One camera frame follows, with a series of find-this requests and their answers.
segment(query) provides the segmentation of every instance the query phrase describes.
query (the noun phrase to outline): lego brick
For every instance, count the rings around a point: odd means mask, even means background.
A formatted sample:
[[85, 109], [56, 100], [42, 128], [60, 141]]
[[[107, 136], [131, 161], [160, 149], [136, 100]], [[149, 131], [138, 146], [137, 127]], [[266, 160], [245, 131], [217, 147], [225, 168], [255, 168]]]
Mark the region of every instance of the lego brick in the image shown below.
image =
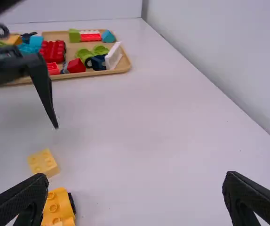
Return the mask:
[[47, 65], [47, 68], [48, 68], [49, 75], [60, 74], [59, 67], [55, 62], [47, 63], [46, 65]]
[[18, 45], [18, 49], [22, 54], [31, 54], [31, 53], [38, 53], [39, 47], [30, 46], [29, 44], [22, 43]]
[[68, 65], [67, 65], [67, 70], [70, 73], [79, 73], [79, 72], [85, 72], [86, 67], [83, 64], [83, 62], [81, 61], [81, 59], [77, 58], [77, 59], [69, 61]]
[[95, 71], [106, 70], [107, 68], [105, 66], [105, 56], [106, 54], [89, 57], [85, 61], [85, 66], [87, 68], [92, 68]]
[[33, 174], [44, 173], [48, 178], [60, 172], [58, 165], [48, 148], [32, 154], [27, 162]]
[[31, 46], [39, 46], [41, 48], [42, 42], [43, 42], [43, 36], [33, 35], [30, 37]]
[[99, 31], [80, 31], [81, 41], [101, 41], [102, 36]]
[[116, 38], [109, 30], [106, 30], [102, 33], [102, 41], [106, 43], [112, 43], [116, 41]]
[[10, 34], [7, 39], [0, 39], [0, 43], [4, 45], [20, 45], [23, 43], [22, 38], [19, 34]]
[[75, 58], [80, 58], [81, 61], [85, 63], [86, 59], [89, 57], [93, 57], [94, 54], [86, 48], [80, 48], [74, 56]]
[[108, 54], [105, 56], [107, 70], [115, 69], [120, 59], [122, 58], [120, 45], [121, 45], [121, 41], [116, 42], [112, 46]]
[[78, 30], [69, 29], [69, 42], [70, 43], [80, 42], [80, 33]]
[[43, 41], [40, 49], [46, 63], [56, 62], [57, 64], [65, 61], [65, 42], [58, 41]]
[[48, 193], [43, 209], [42, 226], [55, 224], [75, 226], [75, 211], [73, 210], [68, 192], [60, 187]]
[[93, 47], [93, 50], [92, 50], [92, 53], [94, 54], [94, 56], [104, 55], [104, 54], [107, 54], [108, 52], [109, 52], [109, 49], [103, 45], [96, 45]]

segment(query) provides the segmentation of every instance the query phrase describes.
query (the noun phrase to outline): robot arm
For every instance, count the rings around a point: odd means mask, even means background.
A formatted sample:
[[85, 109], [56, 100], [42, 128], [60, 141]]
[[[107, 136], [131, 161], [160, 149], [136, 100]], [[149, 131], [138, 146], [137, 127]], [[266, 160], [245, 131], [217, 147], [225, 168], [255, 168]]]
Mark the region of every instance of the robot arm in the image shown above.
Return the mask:
[[[1, 1], [0, 13], [18, 1]], [[0, 38], [9, 36], [6, 26], [0, 24]], [[53, 126], [58, 122], [53, 108], [52, 85], [47, 65], [38, 54], [23, 56], [16, 46], [0, 47], [0, 85], [30, 76]]]

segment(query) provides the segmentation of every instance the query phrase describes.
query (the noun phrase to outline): orange lego brick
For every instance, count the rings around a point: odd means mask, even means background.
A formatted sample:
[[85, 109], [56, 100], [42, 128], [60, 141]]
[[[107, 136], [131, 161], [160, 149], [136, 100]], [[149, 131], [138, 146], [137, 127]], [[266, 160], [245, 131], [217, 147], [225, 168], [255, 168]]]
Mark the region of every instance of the orange lego brick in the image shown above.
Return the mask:
[[75, 208], [68, 192], [60, 187], [48, 193], [41, 226], [75, 226]]
[[46, 148], [27, 158], [27, 162], [33, 174], [44, 173], [48, 178], [60, 172], [58, 165], [49, 148]]
[[23, 43], [22, 38], [19, 34], [10, 34], [7, 39], [0, 39], [4, 45], [20, 45]]

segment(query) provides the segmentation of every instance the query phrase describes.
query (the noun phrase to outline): white lego piece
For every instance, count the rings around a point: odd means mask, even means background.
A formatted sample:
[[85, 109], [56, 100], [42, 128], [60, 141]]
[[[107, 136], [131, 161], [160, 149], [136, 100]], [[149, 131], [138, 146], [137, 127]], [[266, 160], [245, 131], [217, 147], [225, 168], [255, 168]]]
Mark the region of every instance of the white lego piece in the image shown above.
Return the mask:
[[120, 45], [121, 41], [116, 42], [114, 46], [112, 46], [108, 54], [105, 56], [107, 70], [115, 69], [120, 59], [122, 58]]

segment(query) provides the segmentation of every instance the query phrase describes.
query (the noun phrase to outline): lego stud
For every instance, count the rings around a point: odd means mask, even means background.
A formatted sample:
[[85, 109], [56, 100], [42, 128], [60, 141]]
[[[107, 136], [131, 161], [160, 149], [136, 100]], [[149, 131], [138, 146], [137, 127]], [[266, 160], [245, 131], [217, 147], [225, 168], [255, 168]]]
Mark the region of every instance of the lego stud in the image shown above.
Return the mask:
[[55, 194], [54, 192], [49, 192], [49, 193], [48, 193], [48, 196], [47, 196], [47, 199], [48, 199], [48, 200], [52, 200], [52, 199], [55, 198], [55, 196], [56, 196], [56, 194]]
[[52, 223], [55, 225], [56, 223], [59, 223], [60, 221], [62, 221], [60, 218], [55, 218], [52, 220]]
[[52, 204], [49, 207], [49, 211], [52, 212], [52, 213], [56, 212], [57, 209], [58, 209], [58, 205], [57, 204]]
[[35, 171], [39, 173], [39, 172], [41, 172], [41, 168], [38, 166], [35, 168]]
[[47, 166], [52, 166], [52, 161], [50, 158], [46, 158], [44, 161], [46, 162]]
[[36, 163], [36, 161], [37, 161], [37, 160], [36, 160], [36, 158], [31, 158], [30, 163], [31, 163], [31, 164], [35, 164], [35, 163]]

